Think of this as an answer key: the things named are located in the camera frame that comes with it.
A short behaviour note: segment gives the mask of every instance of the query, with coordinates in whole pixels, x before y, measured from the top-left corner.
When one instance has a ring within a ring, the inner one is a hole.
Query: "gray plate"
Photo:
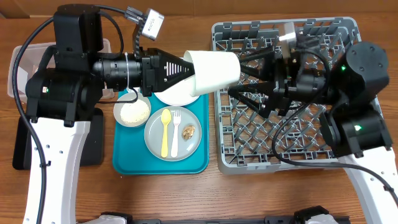
[[[167,157],[163,158],[160,155],[162,149],[162,138],[163,138],[163,123],[162,123],[162,112],[164,109],[169,109],[172,114],[172,120],[167,127],[167,144],[169,152]],[[178,154],[176,158],[173,158],[171,154],[173,134],[174,134],[174,111],[181,110],[181,123],[178,126]],[[191,139],[185,141],[182,138],[182,130],[187,125],[192,124],[195,127],[195,132]],[[151,153],[159,159],[165,161],[180,161],[182,159],[191,156],[196,151],[201,140],[201,126],[198,118],[188,109],[180,106],[166,106],[156,111],[147,121],[144,131],[145,143]]]

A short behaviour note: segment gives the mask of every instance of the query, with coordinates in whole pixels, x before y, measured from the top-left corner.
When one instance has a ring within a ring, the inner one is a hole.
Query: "white fork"
[[[181,123],[181,111],[175,110],[174,117],[173,117],[173,124],[174,124],[174,136],[173,136],[173,143],[172,143],[172,152],[171,156],[176,158],[178,154],[178,126]]]

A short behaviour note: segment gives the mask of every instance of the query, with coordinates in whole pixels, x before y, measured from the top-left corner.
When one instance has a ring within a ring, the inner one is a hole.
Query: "blue tray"
[[[127,92],[120,92],[119,97]],[[168,106],[155,95],[149,97],[151,112]],[[127,128],[116,122],[113,145],[113,167],[120,174],[197,174],[209,163],[209,97],[200,96],[194,103],[184,106],[199,119],[202,136],[198,149],[188,158],[168,162],[155,157],[148,150],[144,140],[145,125]]]

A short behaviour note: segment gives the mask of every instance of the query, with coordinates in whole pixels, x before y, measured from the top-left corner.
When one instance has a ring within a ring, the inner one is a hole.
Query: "bowl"
[[[126,94],[124,94],[123,96],[121,96],[121,97],[118,99],[118,101],[133,100],[135,97],[136,97],[136,93],[134,93],[134,92],[126,93]],[[145,120],[142,120],[142,121],[140,121],[140,122],[136,122],[136,123],[126,123],[126,122],[124,122],[124,121],[122,120],[122,117],[121,117],[121,115],[120,115],[120,114],[121,114],[122,107],[125,105],[125,103],[115,103],[115,105],[114,105],[114,107],[113,107],[113,116],[114,116],[115,120],[116,120],[119,124],[121,124],[121,125],[123,125],[123,126],[125,126],[125,127],[128,127],[128,128],[136,128],[136,127],[139,127],[139,126],[144,125],[144,124],[147,122],[147,120],[149,119],[150,110],[151,110],[149,99],[148,99],[147,97],[143,97],[141,93],[138,93],[138,99],[137,99],[137,100],[142,100],[144,103],[146,103],[146,104],[148,105],[148,107],[149,107],[149,115],[148,115],[148,117],[147,117]]]

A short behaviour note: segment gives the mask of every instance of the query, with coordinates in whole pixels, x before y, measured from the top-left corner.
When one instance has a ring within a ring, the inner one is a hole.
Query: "gray plastic rack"
[[[278,27],[294,22],[299,32],[318,36],[321,53],[332,66],[344,54],[345,49],[361,41],[358,26],[350,17],[319,19],[287,19],[275,21],[219,22],[211,28],[212,50],[235,52],[239,57],[248,51],[275,46],[280,51]],[[305,66],[317,68],[322,63],[308,56]],[[252,67],[261,66],[261,61],[249,62]],[[238,85],[257,83],[259,80],[241,74]],[[247,93],[252,100],[267,97]],[[306,162],[336,162],[330,147],[325,144],[319,130],[319,115],[326,110],[324,105],[312,105],[285,129],[277,141],[277,151],[284,158]],[[224,174],[251,174],[275,172],[287,169],[302,169],[277,160],[271,152],[271,141],[276,129],[285,121],[273,111],[263,119],[246,105],[228,95],[228,89],[215,92],[216,137],[218,143],[218,168]]]

